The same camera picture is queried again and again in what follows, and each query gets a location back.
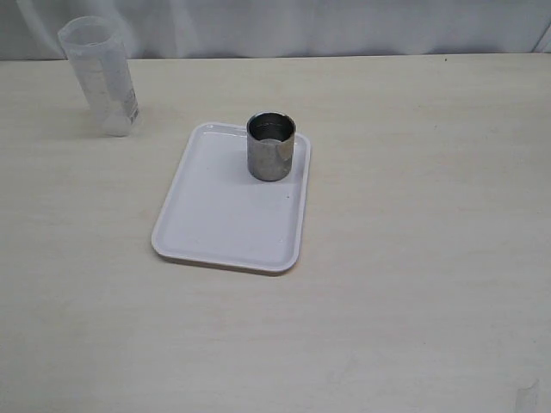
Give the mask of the white rectangular plastic tray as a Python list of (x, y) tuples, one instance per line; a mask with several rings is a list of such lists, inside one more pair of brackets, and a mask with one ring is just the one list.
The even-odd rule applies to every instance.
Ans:
[(294, 140), (292, 170), (263, 182), (247, 169), (244, 126), (205, 123), (189, 136), (152, 232), (162, 257), (272, 274), (300, 255), (310, 140)]

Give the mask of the white backdrop curtain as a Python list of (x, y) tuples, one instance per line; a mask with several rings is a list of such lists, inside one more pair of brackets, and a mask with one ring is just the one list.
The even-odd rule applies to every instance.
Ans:
[(135, 59), (548, 52), (547, 1), (4, 1), (1, 57), (61, 59), (97, 15)]

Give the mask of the clear plastic measuring container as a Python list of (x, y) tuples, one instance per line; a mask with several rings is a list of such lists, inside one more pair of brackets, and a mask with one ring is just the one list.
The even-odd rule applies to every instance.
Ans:
[(118, 28), (100, 16), (82, 16), (58, 37), (97, 125), (108, 136), (127, 136), (139, 105)]

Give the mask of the stainless steel cup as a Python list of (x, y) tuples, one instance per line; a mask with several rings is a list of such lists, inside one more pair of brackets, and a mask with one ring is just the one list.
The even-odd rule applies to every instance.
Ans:
[(247, 168), (263, 182), (285, 178), (292, 169), (296, 125), (286, 114), (261, 112), (246, 124)]

